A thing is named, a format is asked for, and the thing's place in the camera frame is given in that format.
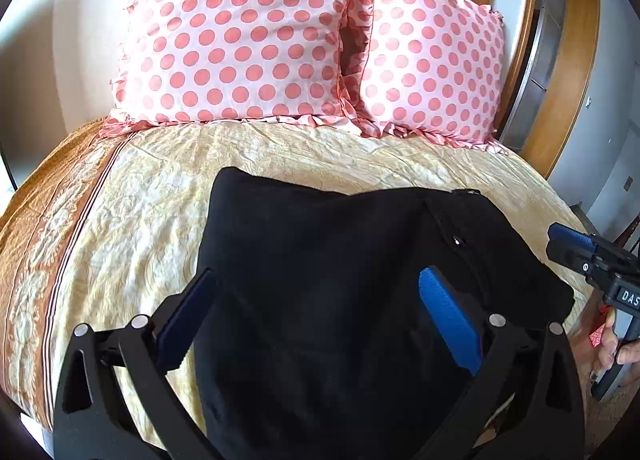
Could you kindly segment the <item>person's right hand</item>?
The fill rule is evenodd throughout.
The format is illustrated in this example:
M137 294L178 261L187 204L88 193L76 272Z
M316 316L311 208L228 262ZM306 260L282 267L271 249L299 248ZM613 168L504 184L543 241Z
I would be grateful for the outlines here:
M636 339L630 344L619 347L614 333L615 319L615 311L611 309L605 320L600 344L596 348L597 355L592 365L592 374L598 376L615 365L630 365L626 376L620 382L620 385L626 386L636 382L640 376L640 342Z

